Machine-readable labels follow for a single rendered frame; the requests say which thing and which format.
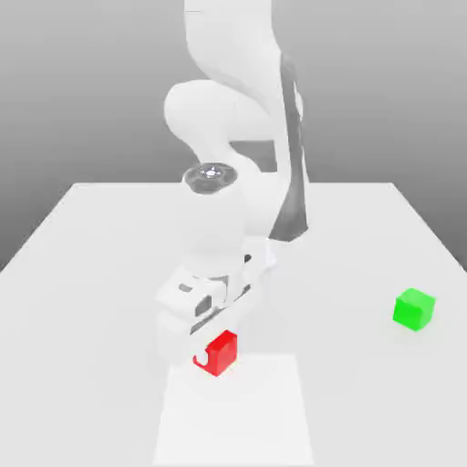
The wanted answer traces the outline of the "small green cube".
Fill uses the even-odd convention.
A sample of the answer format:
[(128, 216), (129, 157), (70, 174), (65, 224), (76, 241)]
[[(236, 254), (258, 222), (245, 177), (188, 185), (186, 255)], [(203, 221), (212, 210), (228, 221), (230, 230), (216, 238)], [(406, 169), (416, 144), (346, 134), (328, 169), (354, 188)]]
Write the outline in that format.
[(392, 319), (413, 331), (420, 331), (431, 321), (435, 304), (435, 297), (408, 288), (397, 296)]

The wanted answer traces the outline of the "small red cube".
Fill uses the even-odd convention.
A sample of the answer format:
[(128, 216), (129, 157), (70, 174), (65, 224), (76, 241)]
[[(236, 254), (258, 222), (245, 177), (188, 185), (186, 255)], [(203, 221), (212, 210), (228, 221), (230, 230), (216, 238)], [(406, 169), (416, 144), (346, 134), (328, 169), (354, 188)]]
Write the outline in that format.
[(208, 344), (203, 356), (204, 363), (194, 356), (192, 358), (193, 364), (211, 375), (219, 377), (237, 358), (237, 335), (230, 330), (224, 330)]

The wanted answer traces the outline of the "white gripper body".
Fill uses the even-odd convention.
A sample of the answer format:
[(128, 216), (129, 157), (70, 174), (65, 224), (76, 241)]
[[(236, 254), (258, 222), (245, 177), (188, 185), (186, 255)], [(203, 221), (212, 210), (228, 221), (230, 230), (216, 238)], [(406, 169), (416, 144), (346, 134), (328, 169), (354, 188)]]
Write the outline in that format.
[(233, 331), (261, 300), (268, 267), (247, 263), (241, 290), (230, 302), (222, 278), (203, 278), (178, 267), (156, 295), (156, 345), (160, 356), (179, 366), (225, 330)]

